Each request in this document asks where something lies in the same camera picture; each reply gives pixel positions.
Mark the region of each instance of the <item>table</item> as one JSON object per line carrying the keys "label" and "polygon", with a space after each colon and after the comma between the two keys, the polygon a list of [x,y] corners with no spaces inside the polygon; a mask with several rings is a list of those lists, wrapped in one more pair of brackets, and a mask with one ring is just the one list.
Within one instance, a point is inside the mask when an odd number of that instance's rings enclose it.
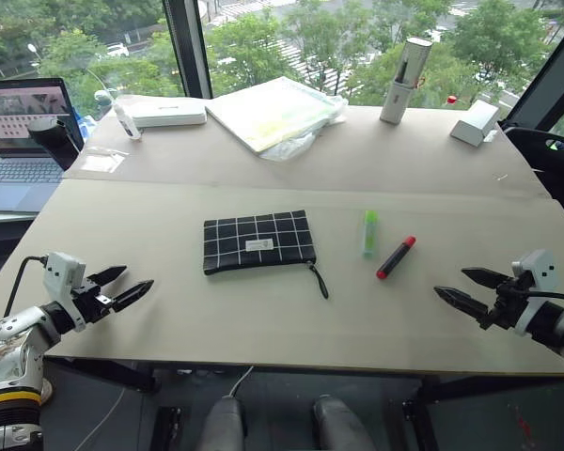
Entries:
{"label": "table", "polygon": [[[132,96],[128,102],[141,101]],[[283,163],[252,154],[213,117],[196,126],[144,130],[130,140],[114,115],[103,118],[86,143],[129,152],[112,174],[81,170],[70,179],[412,194],[546,197],[516,147],[501,131],[474,148],[451,136],[462,112],[408,109],[394,126],[379,120],[380,108],[350,106],[346,122],[326,127],[303,156]]]}
{"label": "table", "polygon": [[[202,273],[202,222],[305,208],[330,291],[303,265]],[[377,258],[359,251],[363,211],[377,210]],[[418,243],[384,282],[374,273],[408,234]],[[60,250],[89,271],[127,264],[112,287],[156,280],[127,310],[68,334],[52,355],[384,371],[564,375],[564,362],[529,339],[482,331],[432,291],[453,286],[490,303],[464,266],[509,272],[552,249],[564,291],[564,212],[545,198],[262,190],[66,179],[0,273],[0,314],[24,256]],[[14,304],[48,302],[30,265]]]}

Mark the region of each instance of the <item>car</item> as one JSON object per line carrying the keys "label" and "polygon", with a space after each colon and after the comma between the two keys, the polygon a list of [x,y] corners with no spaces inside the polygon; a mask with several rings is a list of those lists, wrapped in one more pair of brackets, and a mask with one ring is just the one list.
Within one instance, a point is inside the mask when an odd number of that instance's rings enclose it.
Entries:
{"label": "car", "polygon": [[123,42],[116,42],[106,46],[106,54],[109,56],[129,56],[130,51],[123,45]]}

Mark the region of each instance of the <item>white cable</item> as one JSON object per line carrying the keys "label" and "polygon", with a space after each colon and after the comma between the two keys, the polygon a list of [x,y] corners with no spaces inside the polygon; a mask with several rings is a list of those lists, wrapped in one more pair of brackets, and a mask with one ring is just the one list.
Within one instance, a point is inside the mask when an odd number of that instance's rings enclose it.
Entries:
{"label": "white cable", "polygon": [[113,407],[111,407],[111,410],[109,412],[106,413],[106,415],[104,416],[104,418],[101,420],[101,422],[96,425],[95,428],[93,428],[89,434],[86,435],[86,437],[82,440],[81,443],[79,443],[77,445],[77,447],[73,450],[73,451],[79,451],[80,449],[82,449],[82,447],[87,443],[88,440],[90,440],[90,438],[98,431],[98,429],[101,428],[101,426],[106,422],[106,420],[108,420],[110,418],[110,416],[113,414],[113,411],[117,408],[117,406],[119,405],[119,403],[121,402],[121,399],[123,399],[123,394],[125,393],[125,388],[121,389],[121,393],[119,394],[119,397],[117,398],[117,401],[115,401],[115,403],[113,404]]}
{"label": "white cable", "polygon": [[234,384],[234,386],[232,387],[232,389],[229,391],[229,397],[234,397],[234,395],[236,395],[236,390],[238,390],[238,387],[240,387],[241,383],[243,383],[243,381],[246,379],[246,377],[251,374],[251,371],[253,371],[254,366],[251,366],[250,368],[248,368],[246,370],[246,372],[243,374],[243,376],[238,379],[238,382],[236,382]]}

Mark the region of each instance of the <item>small white box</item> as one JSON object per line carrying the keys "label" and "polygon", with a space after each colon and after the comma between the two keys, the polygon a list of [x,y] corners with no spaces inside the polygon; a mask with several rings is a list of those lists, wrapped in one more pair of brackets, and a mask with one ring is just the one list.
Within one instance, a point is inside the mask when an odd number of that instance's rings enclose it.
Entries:
{"label": "small white box", "polygon": [[499,108],[486,101],[475,101],[455,124],[451,136],[478,147],[485,136],[494,128],[498,119]]}
{"label": "small white box", "polygon": [[128,109],[133,123],[142,129],[167,125],[196,125],[207,122],[205,103],[200,99],[162,98],[141,101]]}

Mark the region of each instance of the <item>black marker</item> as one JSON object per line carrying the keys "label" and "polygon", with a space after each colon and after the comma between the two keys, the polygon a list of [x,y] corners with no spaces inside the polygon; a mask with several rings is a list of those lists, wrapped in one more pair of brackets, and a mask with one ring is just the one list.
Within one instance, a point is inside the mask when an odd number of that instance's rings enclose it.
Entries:
{"label": "black marker", "polygon": [[388,277],[388,274],[393,271],[393,269],[397,266],[397,264],[401,261],[402,258],[405,257],[405,254],[414,246],[415,244],[415,237],[407,237],[404,242],[397,248],[397,250],[393,253],[391,257],[380,267],[380,269],[376,272],[376,277],[379,279],[385,279]]}

